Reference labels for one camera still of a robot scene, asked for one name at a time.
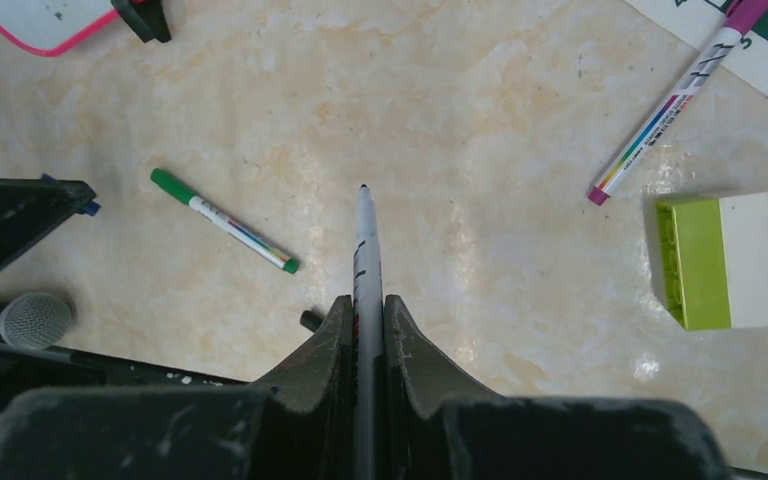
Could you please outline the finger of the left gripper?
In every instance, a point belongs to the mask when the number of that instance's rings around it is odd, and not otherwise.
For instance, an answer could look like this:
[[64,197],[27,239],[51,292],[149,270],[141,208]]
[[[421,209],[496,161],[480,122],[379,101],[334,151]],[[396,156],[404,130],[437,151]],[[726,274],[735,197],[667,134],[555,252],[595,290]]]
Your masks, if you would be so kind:
[[0,272],[39,243],[90,201],[85,182],[0,178]]

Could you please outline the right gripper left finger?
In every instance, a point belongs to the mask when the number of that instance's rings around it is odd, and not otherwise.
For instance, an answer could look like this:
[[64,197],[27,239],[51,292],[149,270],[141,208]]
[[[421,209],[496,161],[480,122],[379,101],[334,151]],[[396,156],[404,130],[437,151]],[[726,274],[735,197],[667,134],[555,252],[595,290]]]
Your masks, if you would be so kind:
[[259,379],[44,387],[0,413],[0,479],[341,479],[350,474],[347,297]]

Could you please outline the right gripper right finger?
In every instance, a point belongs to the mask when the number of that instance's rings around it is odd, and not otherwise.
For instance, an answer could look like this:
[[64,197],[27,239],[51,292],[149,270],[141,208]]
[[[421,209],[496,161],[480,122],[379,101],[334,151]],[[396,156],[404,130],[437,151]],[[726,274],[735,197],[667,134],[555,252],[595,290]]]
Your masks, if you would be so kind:
[[728,479],[700,416],[668,400],[506,397],[385,302],[395,479]]

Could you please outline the blue capped marker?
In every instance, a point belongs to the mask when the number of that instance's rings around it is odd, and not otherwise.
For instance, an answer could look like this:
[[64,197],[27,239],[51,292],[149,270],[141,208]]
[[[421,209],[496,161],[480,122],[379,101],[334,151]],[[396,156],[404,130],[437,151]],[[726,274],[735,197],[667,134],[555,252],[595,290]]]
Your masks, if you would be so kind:
[[383,355],[381,252],[371,189],[359,188],[353,255],[356,402],[353,441],[356,479],[378,475],[379,363]]

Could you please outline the blue marker cap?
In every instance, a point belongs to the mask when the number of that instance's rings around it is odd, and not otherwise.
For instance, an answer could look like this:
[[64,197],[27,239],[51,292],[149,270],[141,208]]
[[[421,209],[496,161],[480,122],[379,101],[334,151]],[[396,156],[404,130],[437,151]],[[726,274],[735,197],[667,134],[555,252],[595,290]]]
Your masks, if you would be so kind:
[[[43,173],[40,177],[40,179],[46,183],[50,184],[59,184],[60,181],[51,177],[48,174]],[[87,216],[95,216],[101,209],[101,205],[97,203],[96,201],[90,201],[86,205],[82,207],[81,210],[78,211],[80,215],[87,215]]]

